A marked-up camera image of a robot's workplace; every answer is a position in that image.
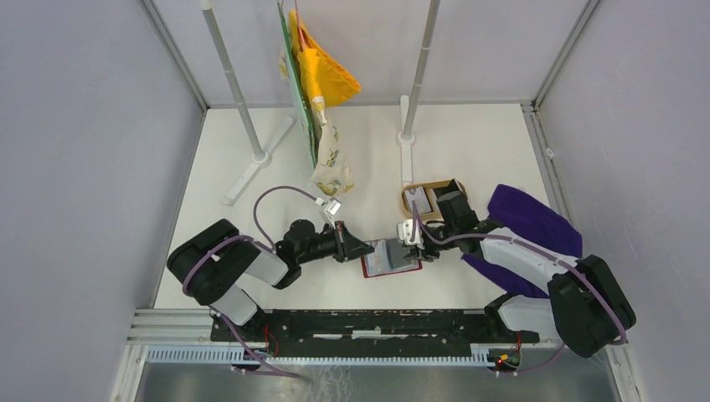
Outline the red leather card holder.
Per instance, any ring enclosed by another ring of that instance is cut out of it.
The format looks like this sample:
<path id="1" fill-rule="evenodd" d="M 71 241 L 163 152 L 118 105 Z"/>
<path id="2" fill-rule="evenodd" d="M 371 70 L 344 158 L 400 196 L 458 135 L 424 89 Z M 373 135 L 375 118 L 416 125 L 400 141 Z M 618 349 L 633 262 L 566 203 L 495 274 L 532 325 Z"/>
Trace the red leather card holder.
<path id="1" fill-rule="evenodd" d="M 396 238 L 370 240 L 367 244 L 373 247 L 373 253 L 361 258 L 366 279 L 423 269 L 419 260 L 405 258 L 408 249 Z"/>

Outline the grey card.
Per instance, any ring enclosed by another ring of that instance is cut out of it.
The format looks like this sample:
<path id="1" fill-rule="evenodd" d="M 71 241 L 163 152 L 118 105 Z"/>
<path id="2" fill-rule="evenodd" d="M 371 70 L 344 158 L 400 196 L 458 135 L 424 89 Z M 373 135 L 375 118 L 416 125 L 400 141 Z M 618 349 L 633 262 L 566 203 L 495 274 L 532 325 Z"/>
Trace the grey card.
<path id="1" fill-rule="evenodd" d="M 397 239 L 387 240 L 387 251 L 389 258 L 389 272 L 412 271 L 419 267 L 417 260 L 408 257 L 409 249 Z"/>

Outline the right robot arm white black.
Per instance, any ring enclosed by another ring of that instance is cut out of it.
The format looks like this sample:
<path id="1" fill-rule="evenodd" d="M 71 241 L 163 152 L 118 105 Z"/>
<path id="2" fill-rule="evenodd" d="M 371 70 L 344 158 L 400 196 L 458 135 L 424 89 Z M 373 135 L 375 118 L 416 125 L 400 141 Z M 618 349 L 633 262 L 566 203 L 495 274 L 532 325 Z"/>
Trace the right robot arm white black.
<path id="1" fill-rule="evenodd" d="M 409 256 L 424 261 L 458 250 L 505 294 L 491 302 L 485 334 L 504 342 L 515 332 L 558 338 L 582 358 L 628 343 L 637 317 L 609 264 L 583 255 L 580 233 L 560 214 L 516 188 L 500 185 L 484 219 L 457 189 L 440 194 L 440 217 L 417 206 L 397 225 Z"/>

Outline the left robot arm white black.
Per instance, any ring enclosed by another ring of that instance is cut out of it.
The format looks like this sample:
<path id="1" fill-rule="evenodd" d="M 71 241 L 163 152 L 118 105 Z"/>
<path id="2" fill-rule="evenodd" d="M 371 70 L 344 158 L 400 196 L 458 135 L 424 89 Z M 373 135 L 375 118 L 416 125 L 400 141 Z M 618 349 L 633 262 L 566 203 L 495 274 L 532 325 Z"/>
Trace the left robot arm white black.
<path id="1" fill-rule="evenodd" d="M 345 263 L 373 252 L 373 245 L 351 234 L 342 221 L 317 232 L 311 221 L 298 219 L 269 251 L 221 219 L 178 246 L 168 256 L 167 268 L 184 295 L 228 319 L 233 333 L 248 342 L 262 333 L 264 312 L 237 284 L 241 276 L 282 290 L 300 278 L 305 263 L 326 258 Z"/>

